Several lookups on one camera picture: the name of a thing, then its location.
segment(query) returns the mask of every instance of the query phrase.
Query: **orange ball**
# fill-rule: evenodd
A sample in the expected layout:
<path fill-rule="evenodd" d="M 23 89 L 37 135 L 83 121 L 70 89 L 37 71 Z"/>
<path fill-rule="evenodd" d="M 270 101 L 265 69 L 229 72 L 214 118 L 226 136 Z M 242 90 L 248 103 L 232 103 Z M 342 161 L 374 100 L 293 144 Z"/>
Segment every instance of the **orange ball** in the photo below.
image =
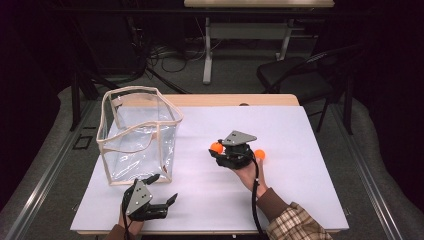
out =
<path fill-rule="evenodd" d="M 258 149 L 258 150 L 255 151 L 255 157 L 264 160 L 265 159 L 265 152 L 262 149 Z"/>
<path fill-rule="evenodd" d="M 222 151 L 224 151 L 224 147 L 219 142 L 212 143 L 210 149 L 213 150 L 213 151 L 215 151 L 215 152 L 217 152 L 218 154 L 221 154 Z"/>

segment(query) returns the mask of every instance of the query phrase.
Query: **human hand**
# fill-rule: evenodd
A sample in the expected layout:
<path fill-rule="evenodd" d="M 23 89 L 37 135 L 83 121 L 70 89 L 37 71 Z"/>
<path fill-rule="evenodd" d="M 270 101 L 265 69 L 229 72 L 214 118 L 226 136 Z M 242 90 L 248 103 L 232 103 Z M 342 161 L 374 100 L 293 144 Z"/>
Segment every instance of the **human hand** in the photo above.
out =
<path fill-rule="evenodd" d="M 119 226 L 125 228 L 124 218 L 122 216 L 121 207 L 119 209 L 120 209 L 120 211 L 119 211 L 120 213 L 119 213 L 118 224 L 119 224 Z M 144 221 L 143 222 L 132 221 L 131 219 L 128 218 L 127 215 L 125 215 L 125 218 L 127 220 L 127 224 L 129 225 L 128 231 L 134 236 L 139 234 L 141 232 L 141 229 L 143 228 Z"/>
<path fill-rule="evenodd" d="M 259 185 L 256 190 L 256 197 L 260 198 L 262 194 L 266 192 L 268 186 L 265 183 L 263 160 L 261 158 L 256 158 L 256 162 L 258 163 L 259 168 Z M 233 169 L 233 172 L 237 174 L 237 176 L 240 178 L 241 182 L 247 189 L 253 191 L 253 183 L 256 178 L 256 167 L 253 161 L 250 162 L 249 165 L 244 168 Z"/>

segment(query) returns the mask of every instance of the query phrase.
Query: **desk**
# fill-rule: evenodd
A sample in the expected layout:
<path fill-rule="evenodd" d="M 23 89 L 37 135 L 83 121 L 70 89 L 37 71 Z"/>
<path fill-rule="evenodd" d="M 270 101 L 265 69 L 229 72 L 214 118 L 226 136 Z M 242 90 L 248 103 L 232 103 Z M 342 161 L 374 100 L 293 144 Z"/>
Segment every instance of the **desk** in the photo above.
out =
<path fill-rule="evenodd" d="M 300 203 L 329 231 L 349 227 L 306 113 L 293 95 L 166 97 L 185 115 L 177 132 L 173 182 L 152 184 L 149 190 L 154 196 L 152 203 L 164 202 L 176 192 L 178 198 L 166 219 L 146 222 L 143 234 L 257 232 L 251 193 L 230 170 L 217 166 L 207 151 L 210 143 L 225 138 L 231 130 L 258 137 L 250 146 L 267 152 L 267 183 L 286 201 Z M 240 103 L 252 106 L 234 107 Z M 264 121 L 266 127 L 258 124 Z M 118 219 L 119 204 L 127 188 L 108 185 L 99 158 L 71 230 L 106 234 Z M 265 228 L 266 218 L 260 211 L 258 215 Z"/>
<path fill-rule="evenodd" d="M 331 8 L 333 0 L 185 0 L 184 6 L 193 8 Z M 211 38 L 227 39 L 273 39 L 283 40 L 277 60 L 283 60 L 290 41 L 292 27 L 286 23 L 211 23 L 205 24 L 205 69 L 203 83 L 211 83 Z"/>

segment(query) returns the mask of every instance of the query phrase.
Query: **person's arm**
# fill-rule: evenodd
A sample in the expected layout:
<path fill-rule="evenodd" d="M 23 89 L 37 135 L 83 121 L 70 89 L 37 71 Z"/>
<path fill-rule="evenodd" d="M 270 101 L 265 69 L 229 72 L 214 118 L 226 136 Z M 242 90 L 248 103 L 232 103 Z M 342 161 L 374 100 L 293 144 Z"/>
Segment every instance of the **person's arm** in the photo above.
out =
<path fill-rule="evenodd" d="M 259 167 L 259 186 L 256 192 L 256 205 L 270 222 L 267 228 L 271 240 L 281 239 L 332 239 L 301 206 L 296 203 L 288 205 L 272 188 L 268 188 L 263 171 L 263 160 L 257 159 Z M 256 168 L 253 162 L 248 166 L 233 170 L 250 191 L 253 190 Z"/>
<path fill-rule="evenodd" d="M 118 224 L 115 224 L 115 226 L 112 228 L 110 233 L 106 236 L 105 240 L 124 240 L 125 239 L 125 225 L 124 225 L 124 219 L 122 217 L 122 211 L 119 211 L 119 221 Z M 127 223 L 129 224 L 129 235 L 130 239 L 128 240 L 134 240 L 135 236 L 141 232 L 141 229 L 143 228 L 144 222 L 135 222 L 131 221 L 127 216 L 125 216 L 127 219 Z"/>

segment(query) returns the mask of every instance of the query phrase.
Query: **white tabletop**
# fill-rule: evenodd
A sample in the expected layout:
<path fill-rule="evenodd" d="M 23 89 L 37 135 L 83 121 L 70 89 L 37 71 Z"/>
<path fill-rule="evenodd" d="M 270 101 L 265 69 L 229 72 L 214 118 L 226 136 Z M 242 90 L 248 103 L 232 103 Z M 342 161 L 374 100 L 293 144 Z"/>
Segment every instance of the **white tabletop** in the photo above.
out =
<path fill-rule="evenodd" d="M 166 219 L 147 221 L 145 234 L 249 233 L 256 226 L 251 193 L 231 170 L 219 167 L 208 152 L 212 142 L 238 130 L 256 136 L 249 145 L 266 152 L 267 184 L 286 201 L 301 204 L 329 231 L 348 223 L 303 107 L 181 107 L 172 183 L 149 186 L 152 204 L 178 198 Z M 109 186 L 101 158 L 71 230 L 106 233 L 117 223 L 119 205 L 129 186 Z M 258 211 L 260 222 L 268 222 Z"/>
<path fill-rule="evenodd" d="M 333 0 L 185 0 L 186 7 L 331 8 Z"/>

